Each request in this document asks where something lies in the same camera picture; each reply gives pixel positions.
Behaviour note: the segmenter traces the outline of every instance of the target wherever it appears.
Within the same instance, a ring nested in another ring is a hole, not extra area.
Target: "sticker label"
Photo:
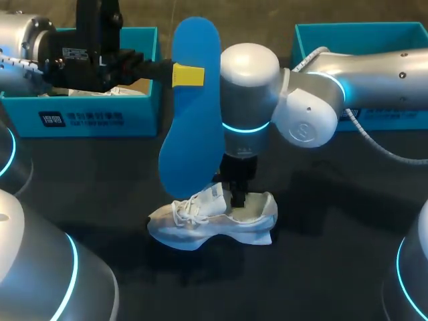
[[[351,112],[352,112],[352,114],[354,115],[354,117],[355,117],[356,119],[358,119],[358,117],[359,117],[359,116],[360,116],[360,114],[361,114],[361,109],[351,109]],[[345,111],[345,110],[343,111],[342,116],[340,116],[339,121],[340,121],[340,122],[343,122],[343,121],[350,121],[350,119],[349,119],[349,117],[348,117],[348,113],[346,113],[346,111]]]
[[[368,109],[364,113],[365,120],[398,120],[416,119],[418,110]]]
[[[45,127],[66,127],[60,112],[39,112],[39,116]]]
[[[121,112],[69,112],[67,119],[71,126],[108,127],[125,123]]]
[[[88,60],[89,55],[86,49],[62,48],[62,55],[65,59]]]

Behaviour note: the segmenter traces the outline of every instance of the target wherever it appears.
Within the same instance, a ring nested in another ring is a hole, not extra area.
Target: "shoelace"
[[[199,215],[199,206],[195,205],[195,199],[197,197],[198,194],[195,194],[187,201],[173,201],[171,206],[173,207],[173,218],[175,225],[184,226],[184,223],[180,223],[179,221],[191,222],[192,225],[208,224],[208,216]],[[191,212],[192,205],[197,207],[194,213]]]

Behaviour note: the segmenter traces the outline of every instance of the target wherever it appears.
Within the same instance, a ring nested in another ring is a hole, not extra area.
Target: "glowing light ring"
[[[319,75],[332,80],[337,86],[339,86],[340,90],[343,93],[343,100],[346,101],[345,88],[343,88],[343,85],[335,77],[333,77],[332,75],[326,74],[325,72],[308,72],[308,74]]]
[[[72,249],[73,249],[73,272],[72,272],[72,279],[70,280],[70,284],[68,286],[68,289],[67,289],[67,292],[66,292],[66,294],[64,296],[64,299],[62,299],[62,302],[61,302],[58,310],[56,310],[55,314],[53,315],[53,317],[51,318],[50,321],[58,321],[58,319],[60,318],[62,312],[64,312],[64,310],[66,309],[68,301],[70,301],[70,298],[72,296],[73,289],[74,289],[74,286],[76,285],[76,279],[77,279],[77,276],[78,276],[78,266],[79,266],[78,250],[76,249],[76,244],[74,244],[72,238],[69,235],[67,235],[67,237],[70,240],[70,243],[72,244]]]
[[[399,262],[400,262],[400,251],[401,251],[401,247],[403,246],[404,240],[405,239],[402,240],[400,247],[399,247],[399,251],[397,253],[397,262],[396,262],[397,276],[399,278],[401,289],[403,290],[403,293],[404,293],[407,301],[409,301],[410,305],[413,307],[413,309],[415,309],[415,311],[418,313],[418,315],[421,316],[422,319],[424,319],[425,321],[428,321],[428,318],[424,315],[424,313],[422,313],[422,311],[420,311],[420,309],[416,306],[416,304],[411,299],[410,295],[407,293],[406,288],[404,287],[403,281],[401,279]]]
[[[252,132],[259,132],[260,130],[268,127],[269,124],[270,124],[270,122],[267,122],[263,126],[260,126],[259,128],[254,128],[254,129],[238,129],[238,128],[230,127],[229,125],[226,125],[225,123],[223,123],[223,127],[232,131],[232,132],[240,132],[242,134],[250,134]]]
[[[9,157],[9,160],[7,161],[6,166],[0,171],[0,177],[6,173],[6,171],[9,169],[9,167],[12,165],[13,159],[15,158],[15,153],[16,153],[16,140],[14,135],[12,134],[12,131],[10,129],[7,129],[12,136],[12,153],[11,156]]]

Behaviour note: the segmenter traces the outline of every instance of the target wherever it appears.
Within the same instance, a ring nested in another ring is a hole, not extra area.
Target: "yellow tab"
[[[203,86],[205,69],[182,66],[175,63],[173,69],[173,87],[177,86]]]

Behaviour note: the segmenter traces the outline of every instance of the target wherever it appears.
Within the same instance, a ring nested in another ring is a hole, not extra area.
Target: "black bracket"
[[[232,194],[232,207],[244,207],[248,194],[248,181],[254,179],[257,170],[257,157],[235,158],[224,154],[220,164],[220,174],[213,179],[229,185]]]
[[[123,17],[118,0],[78,0],[76,29],[49,31],[40,41],[38,65],[53,87],[107,92],[145,78],[172,85],[170,60],[152,62],[120,48]]]

